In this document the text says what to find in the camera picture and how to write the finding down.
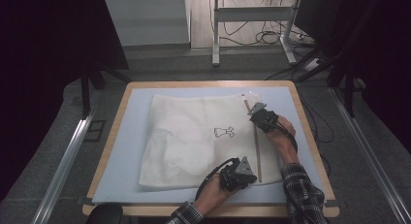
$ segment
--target plaid sleeve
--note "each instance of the plaid sleeve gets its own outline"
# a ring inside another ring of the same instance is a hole
[[[281,169],[281,175],[291,223],[327,223],[323,215],[324,193],[311,182],[304,167],[288,164]]]
[[[203,215],[189,202],[176,209],[167,224],[197,224],[203,220]]]

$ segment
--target white stand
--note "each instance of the white stand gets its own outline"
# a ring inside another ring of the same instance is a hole
[[[212,65],[220,65],[220,46],[218,25],[220,22],[244,22],[244,21],[288,21],[280,42],[287,55],[290,64],[296,64],[297,60],[288,43],[291,27],[296,17],[300,0],[295,0],[292,7],[262,7],[262,8],[218,8],[218,0],[214,0],[214,39],[212,44]]]

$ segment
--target gray carpet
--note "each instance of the gray carpet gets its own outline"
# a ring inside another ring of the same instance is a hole
[[[151,80],[263,80],[289,67],[281,49],[224,50],[221,65],[211,66],[210,51],[186,49],[161,51],[126,48],[130,71],[121,71],[135,81]],[[310,109],[306,112],[313,132],[317,128],[319,150],[330,164],[326,165],[340,214],[330,218],[337,223],[396,223],[396,218],[371,170],[342,119],[325,84],[328,72],[297,84],[298,91]],[[282,74],[287,80],[291,74]],[[85,197],[111,129],[126,83],[106,73],[107,82],[100,105],[94,115],[94,127],[104,124],[102,132],[90,131],[81,145],[65,186],[48,223],[85,223],[82,199]],[[73,136],[81,115],[79,82],[65,89],[65,101],[38,152],[33,157],[7,198],[0,204],[0,223],[30,223],[49,182]],[[356,93],[356,119],[386,169],[405,203],[410,207],[411,157],[394,135],[373,114]],[[142,218],[140,223],[162,223],[164,218]],[[206,223],[278,223],[272,219],[212,219]]]

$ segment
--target metal rail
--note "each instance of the metal rail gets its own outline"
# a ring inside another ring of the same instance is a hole
[[[394,215],[396,216],[398,223],[400,224],[410,224],[411,216],[408,212],[405,203],[402,201],[401,196],[398,194],[394,184],[387,176],[382,165],[380,164],[378,158],[376,157],[374,150],[371,145],[369,145],[366,137],[363,134],[360,126],[357,124],[355,118],[352,118],[350,114],[345,110],[343,105],[343,98],[340,94],[340,91],[337,88],[330,88],[330,93],[334,98],[336,105],[338,106],[339,111],[341,112],[342,117],[344,118],[348,128],[351,131],[354,139],[359,146],[363,157],[374,174],[375,180],[377,180],[378,185],[380,186],[384,196],[386,197],[388,203],[393,209]]]
[[[32,224],[46,224],[48,222],[54,209],[55,203],[60,196],[64,183],[66,182],[67,176],[72,169],[73,163],[79,152],[79,147],[81,146],[81,143],[87,132],[88,126],[93,119],[94,112],[97,108],[97,103],[101,96],[101,92],[102,91],[99,90],[94,91],[93,96],[91,97],[91,111],[86,119],[79,122],[79,125],[76,128],[76,131],[72,139],[70,140],[69,145],[67,146],[66,152],[64,153],[63,158],[58,165],[54,177],[52,178],[51,183],[48,186],[46,194],[36,211],[33,221],[31,222]]]

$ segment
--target white towel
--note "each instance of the white towel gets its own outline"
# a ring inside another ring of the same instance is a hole
[[[258,94],[224,97],[175,98],[153,96],[140,185],[176,189],[197,187],[217,166],[247,156],[254,184],[279,181],[276,150],[258,130],[261,172],[258,173],[253,123],[249,107]]]

